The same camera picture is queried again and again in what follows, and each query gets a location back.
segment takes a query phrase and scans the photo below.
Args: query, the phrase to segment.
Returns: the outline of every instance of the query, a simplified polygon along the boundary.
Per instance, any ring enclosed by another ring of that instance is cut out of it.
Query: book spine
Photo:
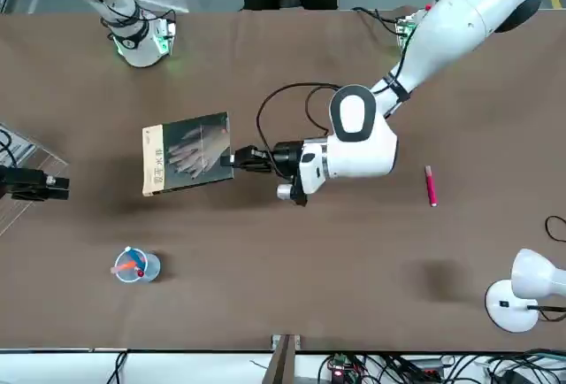
[[[145,127],[143,138],[143,190],[145,196],[153,196],[165,188],[165,147],[163,125]]]

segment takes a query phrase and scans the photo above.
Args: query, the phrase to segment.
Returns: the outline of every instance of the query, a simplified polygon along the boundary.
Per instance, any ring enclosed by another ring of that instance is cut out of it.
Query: lamp base
[[[509,307],[501,307],[500,302],[508,302]],[[527,306],[537,305],[536,300],[515,296],[511,280],[498,280],[486,292],[487,314],[495,325],[510,333],[524,333],[537,325],[539,312],[527,310]]]

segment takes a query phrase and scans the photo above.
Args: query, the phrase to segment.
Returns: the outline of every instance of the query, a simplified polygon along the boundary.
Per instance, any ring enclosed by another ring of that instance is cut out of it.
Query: table surface
[[[229,111],[233,146],[259,143],[270,92],[371,85],[396,61],[392,36],[353,12],[195,14],[180,17],[172,58],[136,70],[97,21],[0,17],[2,120],[68,161],[72,185],[0,238],[0,347],[263,349],[291,333],[306,349],[563,348],[564,326],[507,334],[483,303],[523,247],[566,264],[543,228],[566,204],[563,12],[427,81],[390,120],[394,172],[327,182],[306,208],[277,200],[274,176],[244,172],[145,198],[142,128]],[[317,135],[306,93],[268,106],[271,142]],[[329,97],[312,101],[323,122]],[[159,282],[110,275],[126,245],[159,254]]]

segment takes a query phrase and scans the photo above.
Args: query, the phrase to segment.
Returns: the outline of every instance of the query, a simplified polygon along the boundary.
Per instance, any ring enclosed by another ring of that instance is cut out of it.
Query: circuit board
[[[401,51],[405,48],[405,42],[416,27],[417,24],[409,19],[400,19],[397,24],[395,24],[395,32],[400,34],[397,36],[397,44]]]

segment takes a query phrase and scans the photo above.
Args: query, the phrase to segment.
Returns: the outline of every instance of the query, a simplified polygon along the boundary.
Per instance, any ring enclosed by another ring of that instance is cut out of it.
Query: hand illustration
[[[230,135],[222,126],[197,127],[169,148],[169,164],[177,173],[189,173],[195,179],[208,172],[229,146]]]

